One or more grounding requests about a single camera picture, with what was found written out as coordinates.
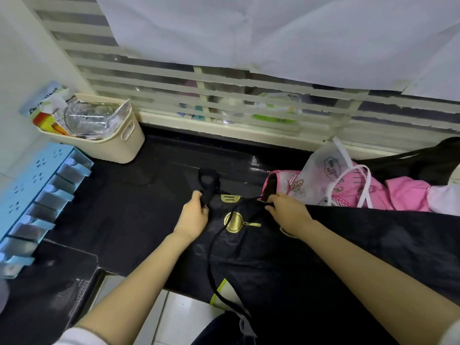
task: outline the leaf print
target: leaf print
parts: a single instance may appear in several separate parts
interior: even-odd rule
[[[291,191],[299,191],[303,183],[304,183],[303,179],[297,180],[295,183],[292,184]]]

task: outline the white floor tile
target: white floor tile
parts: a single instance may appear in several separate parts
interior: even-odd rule
[[[204,302],[169,292],[155,341],[167,345],[190,345],[223,312]]]

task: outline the white sleeve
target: white sleeve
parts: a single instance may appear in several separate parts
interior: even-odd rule
[[[439,345],[460,345],[460,320],[448,328]]]
[[[107,343],[85,329],[69,328],[54,345],[107,345]]]

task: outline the hand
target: hand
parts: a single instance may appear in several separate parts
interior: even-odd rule
[[[267,202],[273,203],[275,207],[265,206],[265,209],[290,235],[299,237],[307,224],[313,221],[305,205],[294,197],[278,192],[276,195],[270,195]]]
[[[174,233],[184,235],[190,243],[197,239],[207,224],[209,209],[202,208],[200,203],[201,192],[195,190],[192,199],[182,208]]]

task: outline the forearm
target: forearm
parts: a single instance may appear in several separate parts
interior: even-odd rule
[[[460,318],[460,307],[317,221],[307,243],[402,345],[437,344]]]
[[[173,233],[99,304],[77,327],[87,329],[109,345],[130,345],[139,333],[177,259],[190,244]]]

